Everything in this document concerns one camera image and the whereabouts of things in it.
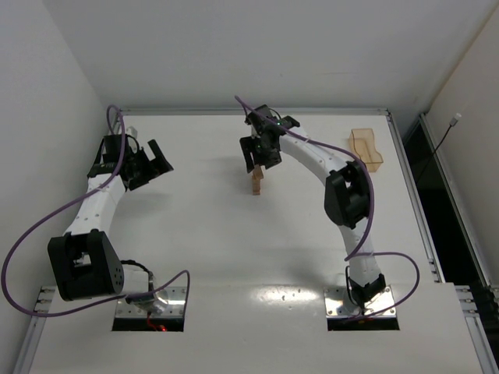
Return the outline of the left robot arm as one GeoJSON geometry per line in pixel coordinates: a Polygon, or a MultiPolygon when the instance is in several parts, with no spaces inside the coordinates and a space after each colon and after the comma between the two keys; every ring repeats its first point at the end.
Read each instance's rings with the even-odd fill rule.
{"type": "Polygon", "coordinates": [[[80,209],[65,233],[51,238],[48,255],[65,301],[90,299],[122,292],[125,277],[121,260],[109,238],[111,222],[120,199],[149,181],[173,170],[157,141],[147,142],[153,159],[142,147],[124,147],[124,158],[117,175],[122,137],[105,136],[94,164],[87,174],[87,191],[80,209]]]}

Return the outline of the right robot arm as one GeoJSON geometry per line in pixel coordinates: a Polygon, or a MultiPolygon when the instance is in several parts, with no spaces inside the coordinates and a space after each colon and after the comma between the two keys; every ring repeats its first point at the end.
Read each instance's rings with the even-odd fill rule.
{"type": "Polygon", "coordinates": [[[349,297],[354,305],[364,307],[386,286],[370,241],[373,183],[366,165],[353,153],[348,160],[336,156],[336,146],[311,139],[297,120],[273,115],[266,104],[243,110],[250,135],[239,143],[254,182],[262,179],[263,169],[280,164],[282,154],[287,154],[323,184],[324,211],[345,243],[349,297]]]}

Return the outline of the amber transparent plastic box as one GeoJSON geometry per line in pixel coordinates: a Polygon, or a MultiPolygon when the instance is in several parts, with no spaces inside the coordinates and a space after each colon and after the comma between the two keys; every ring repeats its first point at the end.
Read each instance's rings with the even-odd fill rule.
{"type": "Polygon", "coordinates": [[[377,151],[374,131],[371,128],[352,129],[349,136],[350,150],[366,165],[369,173],[375,173],[384,163],[377,151]]]}

